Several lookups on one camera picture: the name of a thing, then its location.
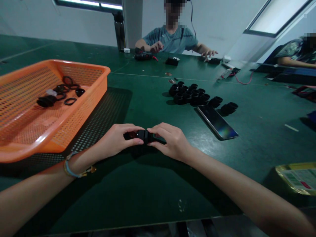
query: red wire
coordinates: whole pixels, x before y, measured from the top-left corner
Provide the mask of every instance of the red wire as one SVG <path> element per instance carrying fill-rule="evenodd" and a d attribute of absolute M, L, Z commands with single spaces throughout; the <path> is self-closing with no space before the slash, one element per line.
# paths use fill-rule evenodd
<path fill-rule="evenodd" d="M 243 82 L 239 81 L 239 80 L 238 80 L 238 77 L 236 76 L 236 73 L 234 73 L 233 75 L 236 77 L 237 82 L 239 82 L 240 84 L 243 84 L 243 85 L 248 85 L 248 84 L 251 83 L 251 81 L 252 81 L 252 75 L 253 75 L 253 73 L 254 73 L 254 72 L 252 72 L 252 74 L 251 74 L 251 76 L 250 76 L 250 80 L 249 80 L 249 82 L 247 82 L 247 83 L 243 83 Z"/>

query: gray t-shirt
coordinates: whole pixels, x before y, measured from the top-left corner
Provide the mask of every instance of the gray t-shirt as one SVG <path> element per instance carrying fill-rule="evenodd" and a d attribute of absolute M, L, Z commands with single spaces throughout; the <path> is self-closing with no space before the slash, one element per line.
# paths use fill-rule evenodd
<path fill-rule="evenodd" d="M 183 53 L 184 50 L 190 51 L 197 44 L 198 40 L 186 26 L 178 26 L 176 32 L 171 35 L 165 27 L 159 27 L 151 31 L 143 38 L 149 46 L 161 41 L 164 48 L 161 52 Z"/>

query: bracelet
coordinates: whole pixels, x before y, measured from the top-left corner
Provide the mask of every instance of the bracelet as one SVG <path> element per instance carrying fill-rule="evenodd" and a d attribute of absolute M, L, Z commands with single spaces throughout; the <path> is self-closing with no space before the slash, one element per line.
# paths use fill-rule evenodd
<path fill-rule="evenodd" d="M 96 171 L 96 168 L 94 166 L 91 166 L 89 169 L 87 169 L 86 171 L 84 171 L 83 173 L 81 174 L 75 174 L 74 172 L 72 172 L 69 168 L 69 165 L 68 165 L 68 161 L 71 159 L 72 156 L 78 154 L 79 152 L 71 152 L 65 159 L 65 162 L 64 162 L 64 171 L 65 173 L 68 175 L 68 176 L 72 176 L 72 177 L 75 177 L 75 178 L 81 178 L 81 177 L 85 177 L 87 176 L 87 174 L 89 172 L 91 173 L 94 173 Z"/>

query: black mesh mat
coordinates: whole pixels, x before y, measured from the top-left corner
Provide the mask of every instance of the black mesh mat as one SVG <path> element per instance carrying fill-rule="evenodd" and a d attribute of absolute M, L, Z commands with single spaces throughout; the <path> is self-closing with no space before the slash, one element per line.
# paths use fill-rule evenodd
<path fill-rule="evenodd" d="M 71 151 L 82 151 L 95 144 L 115 123 L 123 123 L 132 92 L 108 88 L 87 121 L 62 153 L 37 153 L 24 160 L 0 164 L 0 175 L 28 177 L 64 160 Z"/>

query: orange plastic basket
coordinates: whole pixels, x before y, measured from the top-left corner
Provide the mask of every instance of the orange plastic basket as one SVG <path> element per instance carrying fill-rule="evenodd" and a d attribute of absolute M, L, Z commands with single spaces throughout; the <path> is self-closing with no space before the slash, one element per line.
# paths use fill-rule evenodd
<path fill-rule="evenodd" d="M 105 66 L 46 60 L 1 76 L 0 162 L 64 151 L 105 94 L 109 73 Z M 66 93 L 67 98 L 77 98 L 71 106 L 64 100 L 53 107 L 38 106 L 38 97 L 63 84 L 63 76 L 86 92 L 80 98 L 74 90 Z"/>

